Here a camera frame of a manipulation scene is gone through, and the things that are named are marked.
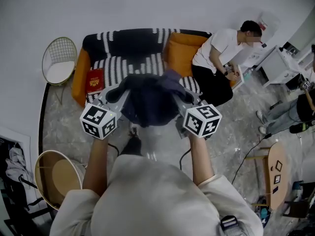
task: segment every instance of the black pants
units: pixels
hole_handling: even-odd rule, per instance
[[[141,155],[141,140],[138,137],[131,137],[123,149],[123,151],[120,153],[120,155]]]
[[[192,65],[192,74],[202,92],[201,100],[216,107],[232,99],[230,81],[220,71],[213,74],[209,68]]]

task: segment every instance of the white cabinet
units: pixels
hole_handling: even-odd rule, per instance
[[[285,84],[300,73],[298,63],[293,59],[288,60],[278,47],[259,64],[256,71],[260,68],[263,68],[268,78],[264,88],[270,84]]]

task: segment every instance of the sofa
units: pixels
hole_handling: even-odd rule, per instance
[[[72,97],[82,107],[98,97],[98,93],[87,95],[85,89],[88,71],[97,68],[104,69],[104,87],[118,84],[132,73],[162,75],[169,68],[168,40],[173,32],[200,36],[196,50],[211,36],[209,32],[186,29],[126,29],[86,36],[74,73]],[[177,72],[182,74],[181,67]],[[180,84],[193,92],[201,93],[192,74],[185,74],[187,73],[183,73]]]

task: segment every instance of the black and white patterned sofa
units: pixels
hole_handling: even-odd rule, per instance
[[[104,69],[104,84],[109,87],[131,73],[162,75],[167,67],[163,50],[172,32],[211,36],[209,32],[185,29],[126,29],[88,35],[82,47],[90,56],[91,70]],[[182,78],[180,84],[200,93],[193,77]],[[87,95],[86,103],[96,97],[98,94]]]

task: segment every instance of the marble floor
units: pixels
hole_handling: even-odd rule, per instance
[[[208,150],[217,174],[225,175],[230,181],[242,162],[246,153],[262,139],[258,127],[261,125],[255,112],[258,109],[266,111],[279,100],[290,99],[279,85],[262,87],[263,77],[259,72],[242,85],[234,97],[218,107],[223,118],[218,131],[207,140]],[[43,128],[43,150],[55,149],[72,159],[87,163],[92,144],[92,137],[82,131],[79,117],[83,109],[71,97],[71,81],[63,94],[63,104],[60,105],[55,92],[60,95],[61,88],[50,87],[45,109]],[[121,151],[128,140],[128,121],[124,118],[118,122],[119,128],[110,136],[110,143]],[[314,140],[310,139],[312,130],[309,129],[299,136],[283,131],[264,140],[261,145],[269,146],[275,141],[281,141],[287,153],[289,166],[289,190],[294,181],[300,180],[301,164]],[[179,160],[189,149],[188,139],[180,139],[175,122],[166,126],[148,127],[140,130],[142,154],[149,159],[164,161],[179,167]],[[261,152],[253,150],[251,155]],[[108,173],[111,172],[117,157],[116,151],[110,147],[108,154]],[[188,154],[182,161],[183,172],[192,178],[191,156]],[[265,193],[262,163],[257,160],[245,161],[241,167],[234,186],[250,205]],[[282,217],[285,206],[272,212],[265,235],[286,235],[297,223],[296,219]]]

